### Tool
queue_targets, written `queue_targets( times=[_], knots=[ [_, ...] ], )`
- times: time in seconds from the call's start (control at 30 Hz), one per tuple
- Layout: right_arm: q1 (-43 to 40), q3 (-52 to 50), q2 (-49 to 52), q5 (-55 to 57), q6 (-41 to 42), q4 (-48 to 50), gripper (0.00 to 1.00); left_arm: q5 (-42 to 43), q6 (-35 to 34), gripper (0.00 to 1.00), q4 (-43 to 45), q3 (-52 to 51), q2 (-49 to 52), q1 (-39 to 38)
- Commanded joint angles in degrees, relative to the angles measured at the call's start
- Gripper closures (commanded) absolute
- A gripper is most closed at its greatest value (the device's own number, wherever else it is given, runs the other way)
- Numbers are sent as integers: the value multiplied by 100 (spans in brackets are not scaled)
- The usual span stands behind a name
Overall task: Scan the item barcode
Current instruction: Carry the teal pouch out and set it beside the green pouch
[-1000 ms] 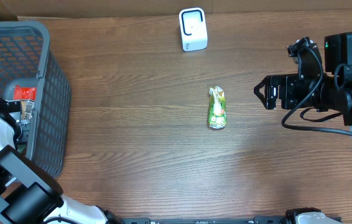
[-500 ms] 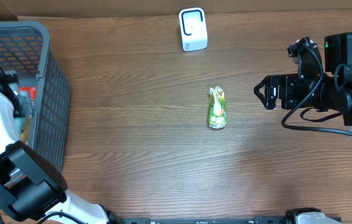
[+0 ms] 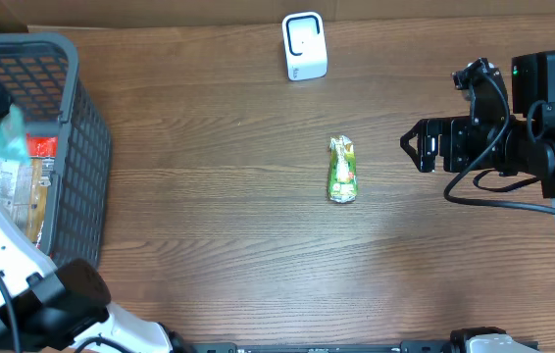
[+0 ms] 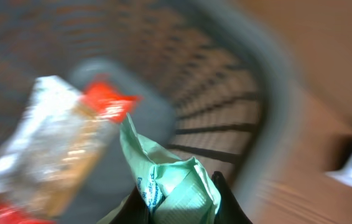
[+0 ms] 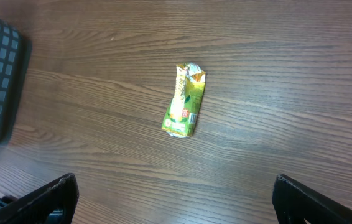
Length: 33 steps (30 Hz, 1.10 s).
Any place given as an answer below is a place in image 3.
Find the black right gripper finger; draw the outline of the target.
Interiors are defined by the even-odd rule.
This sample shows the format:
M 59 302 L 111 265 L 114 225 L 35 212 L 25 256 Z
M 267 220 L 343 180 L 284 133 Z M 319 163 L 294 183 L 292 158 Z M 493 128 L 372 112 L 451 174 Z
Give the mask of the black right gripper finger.
M 400 147 L 411 158 L 419 172 L 431 173 L 435 170 L 436 143 L 418 142 L 417 147 L 414 147 L 409 142 L 401 142 Z
M 428 136 L 437 135 L 437 119 L 419 120 L 408 132 L 400 137 L 400 145 L 408 146 L 415 139 L 417 145 L 426 142 Z

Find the teal snack packet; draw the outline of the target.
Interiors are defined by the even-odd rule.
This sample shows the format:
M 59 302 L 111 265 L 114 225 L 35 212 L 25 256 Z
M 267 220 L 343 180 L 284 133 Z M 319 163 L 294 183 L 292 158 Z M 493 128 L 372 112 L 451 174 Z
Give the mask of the teal snack packet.
M 8 114 L 0 119 L 0 159 L 18 163 L 30 162 L 25 115 L 15 104 L 12 104 Z

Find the orange spaghetti packet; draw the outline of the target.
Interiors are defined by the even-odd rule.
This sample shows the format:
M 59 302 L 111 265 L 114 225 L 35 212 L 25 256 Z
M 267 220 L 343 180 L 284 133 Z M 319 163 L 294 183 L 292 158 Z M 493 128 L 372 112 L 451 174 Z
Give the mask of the orange spaghetti packet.
M 40 248 L 48 189 L 51 186 L 55 157 L 57 154 L 58 137 L 26 138 L 30 155 L 31 182 L 25 223 L 25 235 Z

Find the green snack packet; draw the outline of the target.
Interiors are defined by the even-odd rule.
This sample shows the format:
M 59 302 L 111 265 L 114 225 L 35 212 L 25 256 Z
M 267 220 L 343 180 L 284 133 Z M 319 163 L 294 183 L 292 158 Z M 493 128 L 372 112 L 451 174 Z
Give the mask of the green snack packet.
M 359 191 L 354 144 L 347 136 L 336 135 L 330 138 L 328 149 L 328 199 L 340 204 L 353 202 Z

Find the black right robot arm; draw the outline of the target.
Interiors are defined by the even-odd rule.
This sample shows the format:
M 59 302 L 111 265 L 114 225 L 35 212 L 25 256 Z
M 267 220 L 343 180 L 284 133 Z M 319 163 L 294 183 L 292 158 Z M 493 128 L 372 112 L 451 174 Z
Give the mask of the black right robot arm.
M 400 147 L 422 173 L 435 168 L 437 157 L 454 174 L 444 188 L 452 203 L 531 211 L 555 217 L 555 50 L 513 58 L 512 85 L 485 58 L 452 74 L 456 89 L 470 103 L 466 116 L 418 121 L 400 139 Z M 505 200 L 452 195 L 456 184 L 474 173 L 474 184 L 491 172 L 503 177 L 519 173 L 527 179 L 501 187 L 512 192 L 540 183 L 543 206 Z

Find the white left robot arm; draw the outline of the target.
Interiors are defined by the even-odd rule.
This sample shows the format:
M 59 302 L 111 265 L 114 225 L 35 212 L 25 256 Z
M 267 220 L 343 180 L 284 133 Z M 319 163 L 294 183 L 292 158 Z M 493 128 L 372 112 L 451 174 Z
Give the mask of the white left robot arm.
M 39 240 L 0 201 L 0 350 L 178 349 L 163 325 L 114 303 L 98 274 L 112 141 L 75 65 L 0 62 L 0 159 L 29 165 L 32 137 L 56 146 Z

